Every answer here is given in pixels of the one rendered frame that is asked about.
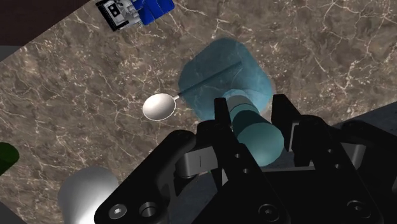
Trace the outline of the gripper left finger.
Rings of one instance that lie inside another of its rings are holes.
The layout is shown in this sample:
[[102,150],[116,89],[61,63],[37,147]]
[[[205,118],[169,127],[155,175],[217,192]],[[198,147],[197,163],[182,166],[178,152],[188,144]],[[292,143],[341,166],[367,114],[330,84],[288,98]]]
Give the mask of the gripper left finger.
[[171,132],[96,209],[95,224],[170,224],[177,201],[176,164],[198,137],[208,141],[228,181],[191,224],[291,224],[290,215],[270,182],[230,128],[224,98],[214,101],[215,118],[194,134]]

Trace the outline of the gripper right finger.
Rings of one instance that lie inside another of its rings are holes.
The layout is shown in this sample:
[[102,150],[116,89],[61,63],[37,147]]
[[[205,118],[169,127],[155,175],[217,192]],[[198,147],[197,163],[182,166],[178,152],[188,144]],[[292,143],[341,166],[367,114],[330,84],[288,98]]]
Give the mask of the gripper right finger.
[[359,120],[332,127],[284,94],[271,121],[294,154],[278,184],[291,224],[397,224],[397,136]]

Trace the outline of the translucent teal bottle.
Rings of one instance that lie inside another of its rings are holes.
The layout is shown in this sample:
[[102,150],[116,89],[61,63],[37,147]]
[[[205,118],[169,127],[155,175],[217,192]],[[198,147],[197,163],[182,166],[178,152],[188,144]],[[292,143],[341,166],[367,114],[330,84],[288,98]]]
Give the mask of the translucent teal bottle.
[[221,38],[186,63],[178,87],[201,120],[214,118],[214,100],[227,101],[232,130],[260,167],[277,160],[284,148],[281,131],[263,113],[274,95],[270,78],[240,42]]

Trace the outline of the silver spoon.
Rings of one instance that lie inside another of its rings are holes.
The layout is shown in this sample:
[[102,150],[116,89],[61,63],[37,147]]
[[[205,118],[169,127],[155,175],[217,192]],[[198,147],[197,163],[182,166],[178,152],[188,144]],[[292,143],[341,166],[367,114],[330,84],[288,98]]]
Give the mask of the silver spoon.
[[242,62],[234,63],[233,65],[228,66],[210,77],[188,87],[175,96],[166,93],[153,94],[145,100],[142,106],[143,115],[151,121],[159,122],[165,120],[175,112],[176,101],[179,98],[184,97],[187,93],[210,83],[212,80],[215,80],[225,73],[232,72],[233,70],[239,71],[241,68]]

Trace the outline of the grey cylinder cup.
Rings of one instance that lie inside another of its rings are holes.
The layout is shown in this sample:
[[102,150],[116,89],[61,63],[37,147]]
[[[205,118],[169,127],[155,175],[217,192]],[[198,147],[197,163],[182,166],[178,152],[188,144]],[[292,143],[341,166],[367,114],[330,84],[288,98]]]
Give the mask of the grey cylinder cup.
[[95,224],[97,208],[117,187],[117,177],[99,166],[86,167],[69,176],[57,195],[64,224]]

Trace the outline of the blue and white toy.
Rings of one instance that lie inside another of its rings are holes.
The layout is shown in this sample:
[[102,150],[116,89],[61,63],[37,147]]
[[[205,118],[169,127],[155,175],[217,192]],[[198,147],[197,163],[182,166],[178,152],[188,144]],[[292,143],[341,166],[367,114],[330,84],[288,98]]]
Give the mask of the blue and white toy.
[[149,25],[175,8],[173,0],[100,0],[95,5],[112,31]]

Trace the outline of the green round object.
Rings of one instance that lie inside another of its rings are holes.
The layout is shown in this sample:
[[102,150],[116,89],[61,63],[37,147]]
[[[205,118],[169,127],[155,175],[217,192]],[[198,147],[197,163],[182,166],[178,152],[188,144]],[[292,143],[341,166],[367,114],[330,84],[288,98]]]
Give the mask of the green round object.
[[20,158],[18,150],[9,143],[0,142],[0,176]]

